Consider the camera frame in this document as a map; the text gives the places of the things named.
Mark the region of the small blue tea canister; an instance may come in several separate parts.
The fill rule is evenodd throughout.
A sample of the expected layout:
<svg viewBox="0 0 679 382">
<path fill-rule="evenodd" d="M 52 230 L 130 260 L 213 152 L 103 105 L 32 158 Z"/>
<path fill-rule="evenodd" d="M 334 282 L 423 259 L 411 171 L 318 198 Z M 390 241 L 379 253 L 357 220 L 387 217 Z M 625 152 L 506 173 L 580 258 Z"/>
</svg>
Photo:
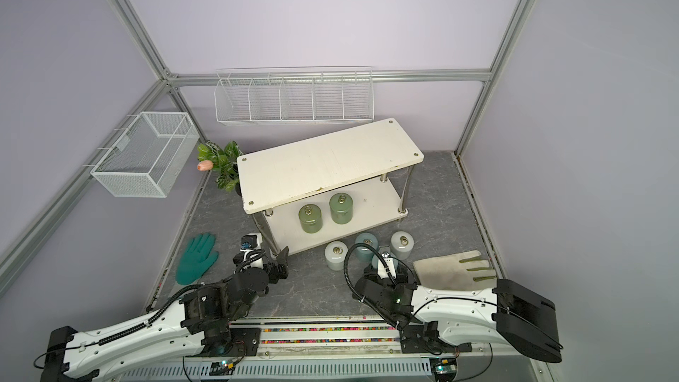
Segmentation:
<svg viewBox="0 0 679 382">
<path fill-rule="evenodd" d="M 398 261 L 394 259 L 391 248 L 388 246 L 378 247 L 378 254 L 373 256 L 371 260 L 371 267 L 375 270 L 378 270 L 380 265 L 382 265 L 382 261 L 385 261 L 391 270 L 396 271 L 398 269 Z"/>
</svg>

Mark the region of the large blue-grey tea canister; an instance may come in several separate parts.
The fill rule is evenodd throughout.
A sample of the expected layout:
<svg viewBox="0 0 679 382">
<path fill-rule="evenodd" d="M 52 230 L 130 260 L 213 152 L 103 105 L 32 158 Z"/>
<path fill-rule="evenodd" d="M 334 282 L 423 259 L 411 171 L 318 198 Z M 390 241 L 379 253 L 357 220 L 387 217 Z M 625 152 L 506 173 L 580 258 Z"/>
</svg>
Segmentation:
<svg viewBox="0 0 679 382">
<path fill-rule="evenodd" d="M 355 238 L 355 245 L 357 258 L 364 263 L 370 263 L 374 258 L 374 254 L 371 251 L 378 249 L 378 238 L 372 233 L 359 233 Z"/>
</svg>

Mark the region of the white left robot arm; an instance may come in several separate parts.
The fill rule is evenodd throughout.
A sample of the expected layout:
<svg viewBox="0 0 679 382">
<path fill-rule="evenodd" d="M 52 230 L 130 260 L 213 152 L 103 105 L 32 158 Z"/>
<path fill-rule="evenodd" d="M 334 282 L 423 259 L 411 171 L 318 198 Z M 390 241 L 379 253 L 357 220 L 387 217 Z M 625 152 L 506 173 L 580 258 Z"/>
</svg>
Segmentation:
<svg viewBox="0 0 679 382">
<path fill-rule="evenodd" d="M 43 381 L 106 381 L 147 365 L 181 357 L 253 357 L 261 330 L 234 328 L 269 286 L 288 277 L 288 249 L 270 260 L 262 249 L 244 252 L 233 275 L 178 291 L 157 311 L 118 325 L 51 333 L 41 356 Z"/>
</svg>

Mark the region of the dark green tea canister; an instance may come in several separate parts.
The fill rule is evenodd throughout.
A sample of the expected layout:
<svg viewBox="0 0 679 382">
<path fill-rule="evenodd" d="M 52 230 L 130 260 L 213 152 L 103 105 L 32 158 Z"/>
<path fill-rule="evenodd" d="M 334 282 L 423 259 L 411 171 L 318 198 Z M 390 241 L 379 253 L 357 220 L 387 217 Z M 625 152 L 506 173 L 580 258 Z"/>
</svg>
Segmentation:
<svg viewBox="0 0 679 382">
<path fill-rule="evenodd" d="M 306 204 L 300 208 L 298 218 L 302 231 L 305 233 L 318 233 L 323 227 L 321 209 L 315 204 Z"/>
</svg>

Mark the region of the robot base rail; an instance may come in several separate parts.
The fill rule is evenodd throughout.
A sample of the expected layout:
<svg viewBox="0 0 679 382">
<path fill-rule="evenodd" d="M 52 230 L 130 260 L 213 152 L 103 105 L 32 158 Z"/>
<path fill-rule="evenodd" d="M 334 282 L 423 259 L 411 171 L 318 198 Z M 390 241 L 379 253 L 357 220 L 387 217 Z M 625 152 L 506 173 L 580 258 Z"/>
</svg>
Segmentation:
<svg viewBox="0 0 679 382">
<path fill-rule="evenodd" d="M 106 381 L 552 381 L 549 367 L 508 345 L 425 342 L 374 319 L 247 321 L 232 351 L 155 359 Z"/>
</svg>

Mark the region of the light green tea canister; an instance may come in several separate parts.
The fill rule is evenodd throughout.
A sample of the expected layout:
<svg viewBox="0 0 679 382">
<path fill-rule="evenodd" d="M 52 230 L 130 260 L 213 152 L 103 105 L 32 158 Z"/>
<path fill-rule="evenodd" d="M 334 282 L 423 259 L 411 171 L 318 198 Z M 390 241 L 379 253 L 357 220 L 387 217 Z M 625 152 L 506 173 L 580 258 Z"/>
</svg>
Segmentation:
<svg viewBox="0 0 679 382">
<path fill-rule="evenodd" d="M 348 224 L 353 219 L 353 198 L 348 193 L 339 192 L 329 201 L 332 221 L 338 225 Z"/>
</svg>

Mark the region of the white tea canister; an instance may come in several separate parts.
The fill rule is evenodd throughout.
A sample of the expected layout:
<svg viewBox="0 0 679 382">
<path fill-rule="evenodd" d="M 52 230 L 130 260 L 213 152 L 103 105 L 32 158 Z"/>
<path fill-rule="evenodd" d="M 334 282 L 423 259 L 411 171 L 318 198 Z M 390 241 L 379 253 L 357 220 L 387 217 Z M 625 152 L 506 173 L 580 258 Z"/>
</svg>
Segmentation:
<svg viewBox="0 0 679 382">
<path fill-rule="evenodd" d="M 340 272 L 343 270 L 347 254 L 348 246 L 345 242 L 330 242 L 325 247 L 325 263 L 330 270 Z"/>
<path fill-rule="evenodd" d="M 399 260 L 406 260 L 411 255 L 415 246 L 415 240 L 410 233 L 405 231 L 395 232 L 390 240 L 390 249 L 393 256 Z"/>
</svg>

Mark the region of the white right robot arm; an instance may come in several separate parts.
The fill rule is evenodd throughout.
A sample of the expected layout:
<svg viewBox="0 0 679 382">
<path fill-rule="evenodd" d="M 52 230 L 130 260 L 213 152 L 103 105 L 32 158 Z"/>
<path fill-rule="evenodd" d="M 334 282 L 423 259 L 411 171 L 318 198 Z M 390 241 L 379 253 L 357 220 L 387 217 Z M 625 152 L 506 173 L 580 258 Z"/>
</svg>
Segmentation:
<svg viewBox="0 0 679 382">
<path fill-rule="evenodd" d="M 378 267 L 367 266 L 357 281 L 342 268 L 355 300 L 396 329 L 406 346 L 433 355 L 467 343 L 509 345 L 540 362 L 562 361 L 555 304 L 510 279 L 489 288 L 441 290 L 421 284 L 408 265 L 367 246 Z"/>
</svg>

